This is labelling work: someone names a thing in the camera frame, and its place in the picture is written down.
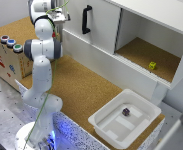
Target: brown shelf surface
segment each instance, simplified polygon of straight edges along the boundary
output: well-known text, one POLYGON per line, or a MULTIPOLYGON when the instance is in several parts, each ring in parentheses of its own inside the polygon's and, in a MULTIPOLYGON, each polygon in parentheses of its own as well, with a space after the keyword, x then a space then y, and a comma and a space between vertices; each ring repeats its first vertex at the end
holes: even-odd
POLYGON ((172 82, 181 60, 181 58, 140 38, 135 38, 124 47, 117 50, 116 53, 169 82, 172 82), (150 62, 156 63, 155 70, 149 68, 150 62))
MULTIPOLYGON (((32 75, 20 82, 28 89, 31 88, 32 75)), ((61 111, 111 150, 115 149, 96 134, 93 126, 88 122, 88 118, 120 92, 122 89, 69 56, 64 56, 57 61, 51 93, 62 98, 61 111)), ((163 119, 164 115, 158 116, 127 150, 137 149, 163 119)))

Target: door handle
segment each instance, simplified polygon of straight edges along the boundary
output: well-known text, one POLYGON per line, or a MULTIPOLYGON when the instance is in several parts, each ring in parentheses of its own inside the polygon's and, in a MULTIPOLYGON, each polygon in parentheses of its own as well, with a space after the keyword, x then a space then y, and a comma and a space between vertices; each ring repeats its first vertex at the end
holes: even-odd
POLYGON ((87 12, 92 10, 92 7, 87 5, 87 8, 83 10, 83 21, 82 21, 82 31, 83 34, 89 33, 91 30, 87 28, 87 12))

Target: white plastic container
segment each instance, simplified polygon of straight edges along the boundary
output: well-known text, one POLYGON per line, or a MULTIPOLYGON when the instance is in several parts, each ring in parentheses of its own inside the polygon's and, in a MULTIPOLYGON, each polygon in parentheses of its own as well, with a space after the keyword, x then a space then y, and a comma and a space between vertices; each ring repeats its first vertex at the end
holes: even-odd
POLYGON ((113 147, 126 149, 160 113, 160 108, 125 89, 89 117, 88 121, 96 133, 113 147), (122 114, 125 108, 130 110, 129 116, 122 114))

